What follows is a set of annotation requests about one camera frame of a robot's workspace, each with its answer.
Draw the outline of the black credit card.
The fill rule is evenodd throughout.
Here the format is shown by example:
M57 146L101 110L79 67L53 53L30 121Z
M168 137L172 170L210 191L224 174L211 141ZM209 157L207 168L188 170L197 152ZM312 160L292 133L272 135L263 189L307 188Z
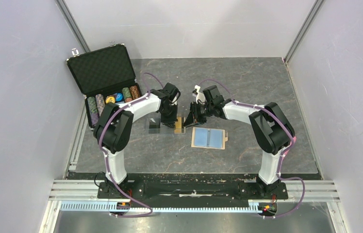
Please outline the black credit card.
M159 129L160 128L160 122L157 121L155 118L151 118L149 120L149 129Z

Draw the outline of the beige leather card holder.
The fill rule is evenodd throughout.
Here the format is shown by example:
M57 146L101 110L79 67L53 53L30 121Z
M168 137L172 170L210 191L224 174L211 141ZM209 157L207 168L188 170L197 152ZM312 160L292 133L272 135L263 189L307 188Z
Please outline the beige leather card holder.
M192 130L192 148L224 150L228 134L223 129L194 127Z

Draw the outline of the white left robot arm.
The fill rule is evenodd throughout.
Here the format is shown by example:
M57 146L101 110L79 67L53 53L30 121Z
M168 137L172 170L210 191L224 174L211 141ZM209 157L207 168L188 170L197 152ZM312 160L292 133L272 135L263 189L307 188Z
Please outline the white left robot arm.
M160 124L174 129L180 95L175 85L166 83L162 89L152 89L130 102L105 105L94 127L94 137L105 160L105 183L115 197L122 198L128 192L128 184L124 182L127 178L124 149L130 140L132 124L146 115L159 113Z

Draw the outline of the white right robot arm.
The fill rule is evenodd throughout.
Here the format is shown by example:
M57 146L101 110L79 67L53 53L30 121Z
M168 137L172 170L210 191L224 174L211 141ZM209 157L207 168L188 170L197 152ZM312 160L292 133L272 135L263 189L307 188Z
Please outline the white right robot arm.
M192 93L195 101L191 102L183 125L204 124L208 117L249 124L263 151L261 168L256 177L256 192L262 198L273 195L280 183L282 158L295 143L295 130L278 104L256 105L224 99L215 85L205 89L195 85Z

